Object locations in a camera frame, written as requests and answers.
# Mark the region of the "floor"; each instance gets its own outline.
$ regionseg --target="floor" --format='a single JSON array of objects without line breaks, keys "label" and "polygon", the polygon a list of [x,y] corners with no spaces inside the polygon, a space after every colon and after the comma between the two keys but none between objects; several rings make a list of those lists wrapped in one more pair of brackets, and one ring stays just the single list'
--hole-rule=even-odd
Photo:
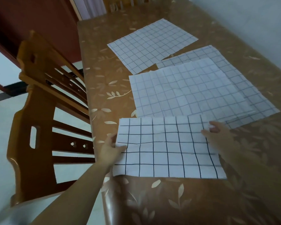
[{"label": "floor", "polygon": [[[23,108],[26,98],[27,94],[22,94],[0,101],[0,224],[28,224],[56,199],[56,197],[50,197],[27,205],[12,209],[9,208],[10,197],[15,193],[15,178],[13,168],[6,159],[7,144],[13,116],[17,111]],[[90,125],[60,109],[55,110],[54,119],[68,125],[91,131]],[[53,129],[53,131],[64,133],[62,130],[57,129]],[[75,134],[68,132],[66,134],[75,136]],[[67,156],[67,153],[56,152],[54,155]],[[55,165],[54,169],[57,182],[78,179],[89,166],[89,164]],[[105,224],[101,193],[99,193],[97,197],[87,224]]]}]

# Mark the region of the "white paper sheet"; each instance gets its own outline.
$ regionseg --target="white paper sheet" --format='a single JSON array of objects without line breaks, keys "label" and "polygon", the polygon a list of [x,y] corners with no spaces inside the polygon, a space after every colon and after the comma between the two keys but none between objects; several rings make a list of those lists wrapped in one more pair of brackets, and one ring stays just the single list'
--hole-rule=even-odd
[{"label": "white paper sheet", "polygon": [[161,19],[107,45],[132,74],[137,74],[197,40]]},{"label": "white paper sheet", "polygon": [[113,175],[226,179],[203,128],[203,115],[120,119],[116,145],[128,147]]},{"label": "white paper sheet", "polygon": [[252,112],[209,59],[129,76],[138,117],[204,114],[226,121]]},{"label": "white paper sheet", "polygon": [[213,62],[226,74],[239,93],[242,94],[250,107],[255,111],[250,115],[244,115],[227,121],[226,123],[230,128],[236,128],[280,112],[250,81],[248,81],[216,48],[211,45],[162,60],[157,63],[157,67],[163,68],[180,65],[182,63],[197,61],[204,58],[211,58],[213,60]]}]

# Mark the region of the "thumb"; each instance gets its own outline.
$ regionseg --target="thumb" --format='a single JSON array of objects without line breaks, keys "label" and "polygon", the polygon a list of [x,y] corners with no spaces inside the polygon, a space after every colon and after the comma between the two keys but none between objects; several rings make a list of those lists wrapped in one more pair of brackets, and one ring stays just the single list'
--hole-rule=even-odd
[{"label": "thumb", "polygon": [[120,147],[117,147],[117,149],[118,149],[120,152],[124,152],[124,151],[127,149],[127,146],[120,146]]},{"label": "thumb", "polygon": [[211,134],[211,132],[209,132],[208,130],[201,130],[201,133],[204,137],[208,138]]}]

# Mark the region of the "brown table surface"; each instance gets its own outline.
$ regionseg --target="brown table surface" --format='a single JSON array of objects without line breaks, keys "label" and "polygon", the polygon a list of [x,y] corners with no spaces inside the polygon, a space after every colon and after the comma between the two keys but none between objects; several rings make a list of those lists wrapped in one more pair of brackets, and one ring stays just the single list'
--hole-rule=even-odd
[{"label": "brown table surface", "polygon": [[[135,117],[125,68],[107,44],[164,18],[199,40],[174,56],[213,45],[281,110],[281,70],[188,0],[160,0],[79,22],[95,152],[119,118]],[[156,70],[154,64],[148,70]],[[281,172],[281,112],[233,130],[262,163]],[[280,224],[230,165],[226,180],[116,176],[102,187],[107,224]],[[178,197],[178,189],[184,188]]]}]

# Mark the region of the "wooden chair back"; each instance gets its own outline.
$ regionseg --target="wooden chair back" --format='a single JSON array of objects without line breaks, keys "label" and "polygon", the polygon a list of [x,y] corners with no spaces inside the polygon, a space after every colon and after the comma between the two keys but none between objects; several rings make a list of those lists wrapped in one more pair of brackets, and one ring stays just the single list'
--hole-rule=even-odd
[{"label": "wooden chair back", "polygon": [[124,7],[134,6],[136,0],[104,0],[106,11],[110,12],[118,11],[124,9]]},{"label": "wooden chair back", "polygon": [[[57,98],[62,99],[70,106],[88,116],[87,98],[85,86],[74,76],[69,74],[62,65],[67,66],[79,79],[84,82],[84,77],[60,52],[35,31],[30,31],[28,40],[22,41],[17,60],[20,63],[21,72],[19,79],[29,85],[37,85]],[[48,84],[72,94],[85,105],[79,103],[70,96]]]},{"label": "wooden chair back", "polygon": [[[13,119],[7,149],[7,159],[15,171],[16,191],[11,205],[65,191],[75,181],[57,183],[54,164],[94,163],[95,158],[53,156],[52,151],[94,155],[93,142],[52,131],[66,130],[92,137],[88,131],[53,120],[56,107],[64,101],[41,89],[28,86],[28,98]],[[30,146],[30,134],[35,127],[35,148]]]}]

